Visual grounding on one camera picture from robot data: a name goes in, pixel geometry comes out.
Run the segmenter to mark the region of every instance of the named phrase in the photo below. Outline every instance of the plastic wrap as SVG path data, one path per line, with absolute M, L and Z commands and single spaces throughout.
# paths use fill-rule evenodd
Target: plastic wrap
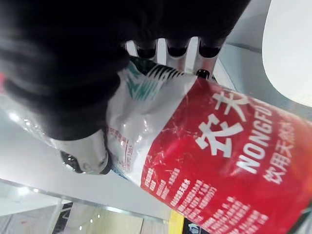
M 124 177 L 211 234 L 285 234 L 308 213 L 310 122 L 148 60 L 119 76 L 106 135 Z

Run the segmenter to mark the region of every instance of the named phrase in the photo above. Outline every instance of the black glove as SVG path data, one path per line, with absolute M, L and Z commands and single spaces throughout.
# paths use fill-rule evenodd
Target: black glove
M 222 43 L 250 0 L 0 0 L 0 71 L 6 92 L 52 138 L 86 137 L 126 67 L 127 40 Z

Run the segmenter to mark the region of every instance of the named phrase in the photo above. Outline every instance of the red bottle label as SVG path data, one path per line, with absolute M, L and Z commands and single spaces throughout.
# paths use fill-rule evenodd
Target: red bottle label
M 198 79 L 153 142 L 141 188 L 211 234 L 284 234 L 311 198 L 312 125 Z

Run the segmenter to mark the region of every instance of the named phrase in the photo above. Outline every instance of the white wall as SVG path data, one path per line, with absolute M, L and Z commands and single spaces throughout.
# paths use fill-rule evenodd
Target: white wall
M 170 208 L 117 176 L 67 171 L 53 148 L 45 145 L 0 110 L 0 179 L 122 210 L 170 218 Z
M 58 202 L 57 197 L 27 190 L 24 192 L 21 188 L 0 182 L 0 216 L 54 206 Z
M 225 45 L 219 58 L 237 91 L 312 120 L 311 107 L 291 101 L 272 86 L 264 71 L 261 54 Z
M 238 20 L 227 43 L 246 48 L 262 48 L 262 37 L 271 0 L 251 0 Z

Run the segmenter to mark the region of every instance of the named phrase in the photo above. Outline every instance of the white surface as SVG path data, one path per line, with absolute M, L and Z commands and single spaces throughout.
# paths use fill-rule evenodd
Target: white surface
M 0 182 L 0 216 L 55 206 L 59 200 L 57 197 L 34 193 L 25 187 L 18 188 Z
M 133 183 L 108 175 L 67 171 L 55 150 L 0 111 L 0 178 L 39 190 L 168 220 L 170 208 Z
M 264 24 L 271 0 L 251 0 L 226 43 L 261 51 Z
M 311 107 L 289 100 L 272 86 L 265 74 L 261 54 L 224 45 L 219 59 L 238 92 L 312 120 Z
M 265 72 L 282 95 L 312 106 L 312 1 L 272 0 L 263 35 Z

